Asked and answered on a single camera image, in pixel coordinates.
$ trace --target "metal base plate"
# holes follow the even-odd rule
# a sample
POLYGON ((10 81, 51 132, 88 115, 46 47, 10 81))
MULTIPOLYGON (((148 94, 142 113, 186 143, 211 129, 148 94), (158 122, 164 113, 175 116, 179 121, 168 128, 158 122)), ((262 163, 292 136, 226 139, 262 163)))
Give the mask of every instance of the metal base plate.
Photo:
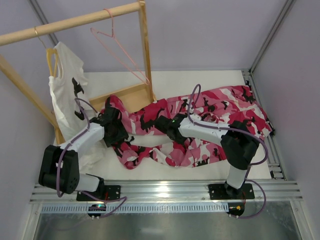
MULTIPOLYGON (((209 184, 209 195, 211 200, 231 200, 232 198, 227 194, 225 189, 225 184, 209 184)), ((241 200, 243 197, 245 199, 255 199, 255 193, 252 187, 252 184, 245 183, 242 187, 242 191, 244 192, 244 196, 241 194, 236 200, 241 200)))

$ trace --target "pink hanger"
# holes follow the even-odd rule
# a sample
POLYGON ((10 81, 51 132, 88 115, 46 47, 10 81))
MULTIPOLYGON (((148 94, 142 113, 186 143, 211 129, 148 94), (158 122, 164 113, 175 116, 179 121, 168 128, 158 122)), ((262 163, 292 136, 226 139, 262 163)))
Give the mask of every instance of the pink hanger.
POLYGON ((133 75, 135 75, 138 79, 140 79, 141 82, 143 82, 144 84, 146 85, 149 85, 150 84, 150 81, 149 79, 146 77, 146 75, 138 68, 137 64, 135 63, 135 61, 129 56, 129 54, 126 52, 126 50, 122 47, 122 45, 120 44, 120 42, 118 41, 117 37, 116 37, 116 34, 115 34, 115 27, 114 27, 114 17, 112 16, 111 12, 109 9, 105 8, 104 10, 106 10, 110 16, 111 16, 111 20, 112 20, 112 31, 111 31, 111 35, 110 34, 107 34, 107 33, 104 33, 102 31, 98 31, 96 30, 94 27, 91 27, 90 28, 90 31, 91 33, 95 36, 95 38, 102 44, 102 46, 104 46, 104 48, 119 62, 121 63, 123 66, 125 66, 126 69, 128 69, 133 75), (143 80, 141 77, 139 77, 136 73, 133 72, 133 70, 128 67, 124 62, 122 62, 118 57, 117 55, 111 51, 111 49, 98 37, 98 34, 102 34, 102 35, 105 35, 107 37, 110 37, 112 39, 115 40, 116 44, 118 44, 118 46, 121 48, 121 50, 124 52, 124 54, 130 59, 131 63, 134 65, 135 69, 141 73, 145 80, 143 80))

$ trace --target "white t-shirt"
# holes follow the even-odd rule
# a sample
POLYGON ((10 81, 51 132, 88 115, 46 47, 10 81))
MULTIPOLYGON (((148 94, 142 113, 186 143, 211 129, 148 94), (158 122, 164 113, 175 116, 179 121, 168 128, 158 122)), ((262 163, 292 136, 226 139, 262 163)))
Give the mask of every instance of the white t-shirt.
MULTIPOLYGON (((61 133, 66 141, 72 139, 87 125, 81 114, 75 98, 89 103, 82 86, 88 84, 84 76, 84 62, 76 56, 64 43, 59 42, 55 47, 58 53, 57 77, 49 77, 50 95, 54 114, 61 133)), ((79 101, 85 113, 91 119, 96 113, 86 103, 79 101)), ((106 145, 103 141, 97 142, 84 156, 79 159, 79 168, 106 159, 106 145)))

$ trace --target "black mounting plate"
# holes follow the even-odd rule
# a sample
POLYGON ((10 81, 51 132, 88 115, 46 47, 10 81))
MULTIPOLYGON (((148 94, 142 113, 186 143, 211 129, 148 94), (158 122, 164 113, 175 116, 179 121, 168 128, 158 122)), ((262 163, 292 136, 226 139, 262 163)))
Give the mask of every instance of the black mounting plate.
MULTIPOLYGON (((97 192, 89 192, 92 196, 101 199, 101 200, 117 200, 121 195, 121 186, 120 185, 105 185, 103 188, 103 194, 97 192)), ((85 194, 78 193, 76 195, 76 200, 78 202, 89 202, 94 201, 92 198, 85 194)))
POLYGON ((242 198, 245 199, 255 199, 255 193, 252 187, 252 184, 250 183, 245 183, 242 187, 242 191, 244 193, 240 194, 237 198, 231 198, 225 189, 225 184, 224 183, 215 183, 215 184, 209 184, 209 195, 211 200, 241 200, 242 198))

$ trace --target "lavender wall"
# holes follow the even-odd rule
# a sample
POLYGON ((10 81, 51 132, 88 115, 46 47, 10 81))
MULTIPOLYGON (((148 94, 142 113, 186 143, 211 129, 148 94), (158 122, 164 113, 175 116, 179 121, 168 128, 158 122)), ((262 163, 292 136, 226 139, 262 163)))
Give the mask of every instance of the lavender wall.
MULTIPOLYGON (((40 24, 25 0, 1 1, 0 23, 0 35, 40 24)), ((49 70, 40 41, 35 38, 1 46, 0 54, 50 107, 49 70)), ((49 122, 1 71, 0 109, 0 238, 14 240, 20 226, 25 226, 43 151, 54 133, 49 122)))
POLYGON ((254 77, 285 169, 319 231, 320 2, 296 1, 254 77))
MULTIPOLYGON (((135 0, 38 0, 49 22, 112 8, 135 0)), ((146 0, 151 67, 154 70, 249 68, 285 0, 146 0)), ((58 32, 57 38, 91 72, 123 71, 90 33, 109 32, 111 20, 58 32)), ((137 13, 115 18, 116 34, 143 66, 137 13)), ((124 54, 106 39, 122 59, 124 54)))

